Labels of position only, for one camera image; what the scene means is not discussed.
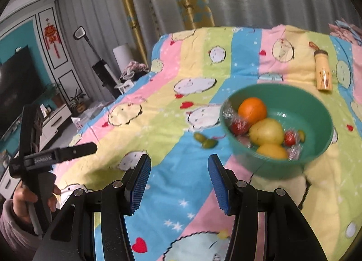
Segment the pink sleeve forearm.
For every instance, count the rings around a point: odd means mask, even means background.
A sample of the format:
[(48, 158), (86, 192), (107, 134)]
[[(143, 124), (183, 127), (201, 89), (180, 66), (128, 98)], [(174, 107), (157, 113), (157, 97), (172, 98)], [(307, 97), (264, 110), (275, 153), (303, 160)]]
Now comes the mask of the pink sleeve forearm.
[(1, 251), (5, 260), (33, 260), (40, 238), (32, 227), (15, 215), (13, 201), (6, 200), (1, 212)]

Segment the left hand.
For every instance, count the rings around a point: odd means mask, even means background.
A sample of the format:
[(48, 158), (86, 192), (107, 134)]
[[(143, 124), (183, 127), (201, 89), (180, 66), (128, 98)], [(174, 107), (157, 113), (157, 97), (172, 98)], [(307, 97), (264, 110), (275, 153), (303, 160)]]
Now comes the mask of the left hand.
[[(58, 200), (57, 195), (61, 194), (61, 190), (54, 185), (53, 192), (51, 197), (47, 201), (47, 205), (50, 208), (51, 212), (56, 211), (56, 204)], [(13, 196), (13, 210), (17, 218), (24, 224), (30, 225), (31, 219), (28, 211), (28, 203), (37, 202), (37, 195), (31, 192), (21, 181), (19, 182), (17, 188), (15, 189)]]

